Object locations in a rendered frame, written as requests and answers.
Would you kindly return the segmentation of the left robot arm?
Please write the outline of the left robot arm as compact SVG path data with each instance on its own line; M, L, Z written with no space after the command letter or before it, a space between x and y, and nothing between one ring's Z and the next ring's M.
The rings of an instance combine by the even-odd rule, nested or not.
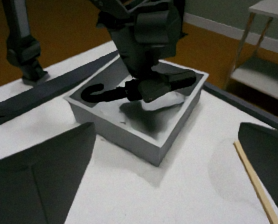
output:
M10 31L6 59L21 69L24 74L21 79L37 82L48 71L36 59L42 50L40 42L31 35L26 0L1 1ZM132 0L125 5L129 0L89 1L101 10L96 28L107 29L118 51L128 52L140 44L149 46L154 66L160 59L176 56L181 16L173 0Z

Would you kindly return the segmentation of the thin tan wooden stick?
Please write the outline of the thin tan wooden stick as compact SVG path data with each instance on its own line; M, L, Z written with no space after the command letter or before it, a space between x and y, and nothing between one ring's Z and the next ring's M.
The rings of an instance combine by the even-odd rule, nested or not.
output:
M238 154L238 157L244 167L244 170L252 184L252 187L259 199L259 202L268 218L269 223L270 224L278 224L278 217L277 217L255 171L250 166L239 141L234 141L233 146L234 146L234 148Z

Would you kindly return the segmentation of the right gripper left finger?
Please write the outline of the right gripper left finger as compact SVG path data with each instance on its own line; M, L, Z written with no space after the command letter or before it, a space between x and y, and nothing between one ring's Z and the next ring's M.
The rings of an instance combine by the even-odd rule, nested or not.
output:
M65 224L95 141L86 122L0 158L0 224Z

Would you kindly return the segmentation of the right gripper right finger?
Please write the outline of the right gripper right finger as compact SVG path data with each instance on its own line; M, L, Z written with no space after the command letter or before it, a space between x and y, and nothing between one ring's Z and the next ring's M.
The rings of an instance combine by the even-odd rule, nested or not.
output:
M278 208L278 130L241 122L237 138L251 167Z

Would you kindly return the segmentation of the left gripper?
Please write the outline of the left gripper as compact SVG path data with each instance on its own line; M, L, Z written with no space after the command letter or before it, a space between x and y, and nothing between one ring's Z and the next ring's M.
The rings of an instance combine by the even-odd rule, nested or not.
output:
M132 78L139 78L137 89L145 103L150 103L171 91L170 82L163 73L153 71L153 63L149 54L149 46L140 44L128 52L119 52L124 65ZM151 74L151 75L150 75ZM145 77L145 78L144 78Z

